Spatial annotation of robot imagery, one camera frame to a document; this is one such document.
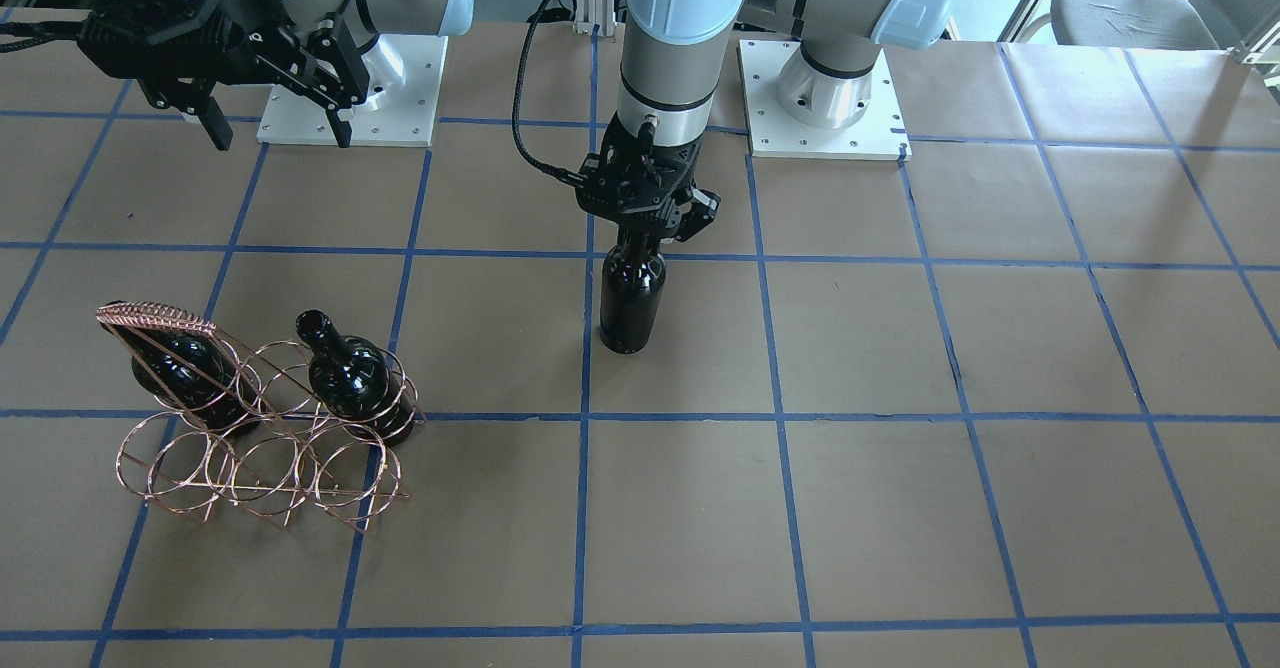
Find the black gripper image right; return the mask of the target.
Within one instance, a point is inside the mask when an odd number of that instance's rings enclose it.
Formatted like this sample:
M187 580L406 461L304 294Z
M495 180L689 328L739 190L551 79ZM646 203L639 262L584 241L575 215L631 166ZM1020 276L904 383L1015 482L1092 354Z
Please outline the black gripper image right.
M696 188L703 138L676 147L653 143L654 131L631 134L620 118L607 125L599 154L588 154L576 200L584 212L659 239L690 241L716 220L721 197Z

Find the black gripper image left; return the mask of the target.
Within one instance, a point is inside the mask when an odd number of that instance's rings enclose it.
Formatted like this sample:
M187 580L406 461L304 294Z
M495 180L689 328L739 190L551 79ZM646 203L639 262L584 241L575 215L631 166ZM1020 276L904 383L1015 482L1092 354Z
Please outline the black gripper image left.
M340 148L351 147L343 109L369 93L370 74L347 26L300 40L283 0L91 0L76 38L118 79L138 81L157 107L193 113L218 150L233 129L212 86L274 83L323 109Z

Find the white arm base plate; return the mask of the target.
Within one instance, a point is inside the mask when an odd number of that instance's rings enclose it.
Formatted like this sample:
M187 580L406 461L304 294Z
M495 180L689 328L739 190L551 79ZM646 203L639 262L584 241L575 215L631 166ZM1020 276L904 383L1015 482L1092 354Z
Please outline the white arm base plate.
M351 125L352 147L430 147L448 42L447 36L379 36L364 56L370 93L340 113ZM256 138L266 145L337 143L323 109L282 86L271 90Z
M815 70L800 42L742 38L739 58L755 157L910 157L886 54L854 79Z

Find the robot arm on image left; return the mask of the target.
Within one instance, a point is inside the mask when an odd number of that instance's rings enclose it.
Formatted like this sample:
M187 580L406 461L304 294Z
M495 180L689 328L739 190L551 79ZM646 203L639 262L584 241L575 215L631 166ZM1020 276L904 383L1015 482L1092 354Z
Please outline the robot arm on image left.
M232 131L219 84L271 93L266 145L428 148L451 36L475 0L92 0L76 42L152 107L197 122L216 148Z

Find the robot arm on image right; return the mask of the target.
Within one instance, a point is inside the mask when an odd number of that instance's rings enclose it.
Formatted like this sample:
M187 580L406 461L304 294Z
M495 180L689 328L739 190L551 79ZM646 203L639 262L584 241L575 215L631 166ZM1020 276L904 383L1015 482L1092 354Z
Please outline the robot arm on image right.
M718 197L694 177L733 26L797 40L774 88L800 125L846 131L870 99L886 45L928 49L956 0L627 0L620 93L602 148L573 177L582 211L612 221L623 247L689 241Z

